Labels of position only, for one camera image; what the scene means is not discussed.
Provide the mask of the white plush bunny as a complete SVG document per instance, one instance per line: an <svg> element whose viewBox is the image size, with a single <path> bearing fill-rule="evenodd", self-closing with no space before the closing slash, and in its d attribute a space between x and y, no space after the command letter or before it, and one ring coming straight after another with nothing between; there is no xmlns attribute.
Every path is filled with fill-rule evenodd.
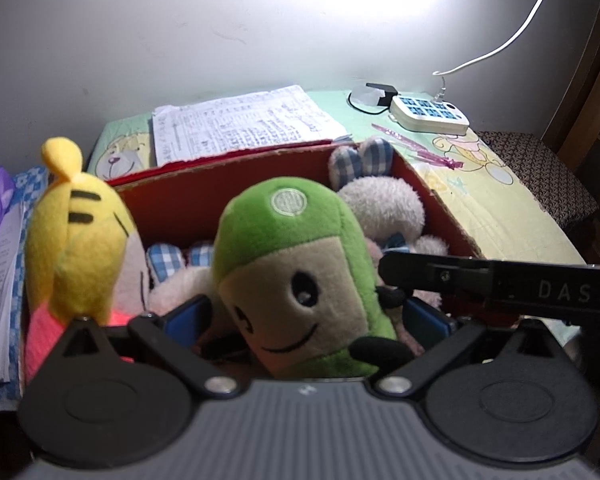
<svg viewBox="0 0 600 480"><path fill-rule="evenodd" d="M416 290L411 298L392 299L393 289L385 288L378 275L379 260L385 248L445 256L449 246L424 233L425 206L411 185L391 175L393 159L392 145L381 138L368 139L356 148L340 146L329 156L329 182L364 234L368 255L356 254L350 260L354 281L361 287L367 333L400 341L414 356L420 356L424 348L403 323L403 307L417 298L439 310L441 297L437 292Z"/></svg>

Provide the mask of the green plush toy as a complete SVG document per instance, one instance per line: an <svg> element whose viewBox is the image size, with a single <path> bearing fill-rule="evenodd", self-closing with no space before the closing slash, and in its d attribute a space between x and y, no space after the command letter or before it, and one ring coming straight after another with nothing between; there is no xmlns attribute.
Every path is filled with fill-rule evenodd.
<svg viewBox="0 0 600 480"><path fill-rule="evenodd" d="M370 377L379 372L353 277L364 234L346 203L321 183L281 177L226 205L212 278L251 352L271 376Z"/></svg>

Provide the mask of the pink plush bunny checkered ears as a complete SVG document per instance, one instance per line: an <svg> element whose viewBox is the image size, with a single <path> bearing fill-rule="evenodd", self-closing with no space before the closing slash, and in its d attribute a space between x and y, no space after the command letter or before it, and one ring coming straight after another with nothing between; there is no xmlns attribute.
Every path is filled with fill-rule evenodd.
<svg viewBox="0 0 600 480"><path fill-rule="evenodd" d="M213 284L210 266L189 264L178 246L159 243L146 250L152 279L148 309L160 315L171 312L195 296L206 296L212 305L212 318L219 321L226 307Z"/></svg>

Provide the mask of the yellow cartoon baby blanket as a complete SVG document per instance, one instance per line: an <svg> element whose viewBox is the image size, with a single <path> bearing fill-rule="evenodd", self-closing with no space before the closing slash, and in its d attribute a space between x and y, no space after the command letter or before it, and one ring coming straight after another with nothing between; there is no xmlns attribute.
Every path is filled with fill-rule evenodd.
<svg viewBox="0 0 600 480"><path fill-rule="evenodd" d="M380 136L390 142L438 193L483 255L515 261L582 263L564 230L477 133L453 136L414 132L385 114L372 117L354 110L342 91L306 93L346 128L348 136L339 140L362 142ZM88 171L111 180L159 167L152 112L107 124L95 144Z"/></svg>

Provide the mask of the brown patterned chair cushion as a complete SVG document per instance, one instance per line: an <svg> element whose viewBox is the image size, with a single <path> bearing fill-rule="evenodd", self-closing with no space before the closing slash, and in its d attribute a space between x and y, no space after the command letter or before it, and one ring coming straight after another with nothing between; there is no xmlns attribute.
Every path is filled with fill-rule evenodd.
<svg viewBox="0 0 600 480"><path fill-rule="evenodd" d="M598 211L591 193L536 136L505 131L480 131L478 136L513 170L562 229Z"/></svg>

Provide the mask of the red cardboard box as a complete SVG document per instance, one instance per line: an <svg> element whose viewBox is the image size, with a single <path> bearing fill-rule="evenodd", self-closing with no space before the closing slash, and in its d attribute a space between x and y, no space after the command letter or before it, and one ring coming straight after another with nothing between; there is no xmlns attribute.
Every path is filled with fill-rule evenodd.
<svg viewBox="0 0 600 480"><path fill-rule="evenodd" d="M278 378L368 376L411 361L422 346L393 322L405 298L382 284L370 228L445 255L441 237L422 234L422 181L366 176L334 191L298 177L301 165L321 161L295 150L120 185L143 243L213 242L210 264L155 282L148 308L208 297L198 356L257 362Z"/></svg>

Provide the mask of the yellow tiger plush toy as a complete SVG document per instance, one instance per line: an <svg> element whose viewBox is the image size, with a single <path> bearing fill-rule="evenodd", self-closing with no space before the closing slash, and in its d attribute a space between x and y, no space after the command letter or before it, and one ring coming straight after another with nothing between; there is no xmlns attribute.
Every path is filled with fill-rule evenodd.
<svg viewBox="0 0 600 480"><path fill-rule="evenodd" d="M41 155L53 182L35 204L24 248L28 382L73 320L124 325L147 310L150 285L140 233L116 190L82 170L73 140L49 138Z"/></svg>

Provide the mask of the white power strip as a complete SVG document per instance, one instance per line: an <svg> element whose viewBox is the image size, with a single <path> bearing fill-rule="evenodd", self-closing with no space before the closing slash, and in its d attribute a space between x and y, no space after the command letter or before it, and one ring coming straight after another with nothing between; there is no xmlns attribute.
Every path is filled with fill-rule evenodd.
<svg viewBox="0 0 600 480"><path fill-rule="evenodd" d="M453 104L414 96L394 96L389 112L406 130L464 136L467 117Z"/></svg>

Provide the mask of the black charger plug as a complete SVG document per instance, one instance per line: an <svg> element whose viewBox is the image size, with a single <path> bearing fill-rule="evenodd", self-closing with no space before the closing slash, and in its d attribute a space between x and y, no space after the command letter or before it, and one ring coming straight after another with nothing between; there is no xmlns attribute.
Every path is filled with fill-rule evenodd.
<svg viewBox="0 0 600 480"><path fill-rule="evenodd" d="M393 98L399 94L399 91L392 84L366 82L365 88L370 92L368 102L371 106L389 107Z"/></svg>

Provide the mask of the stack of printed papers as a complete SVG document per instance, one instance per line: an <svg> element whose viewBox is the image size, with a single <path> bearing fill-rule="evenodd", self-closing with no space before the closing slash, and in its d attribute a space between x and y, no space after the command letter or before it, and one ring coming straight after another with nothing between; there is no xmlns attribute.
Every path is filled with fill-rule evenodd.
<svg viewBox="0 0 600 480"><path fill-rule="evenodd" d="M321 110L298 84L152 112L159 167L242 150L333 141L346 128Z"/></svg>

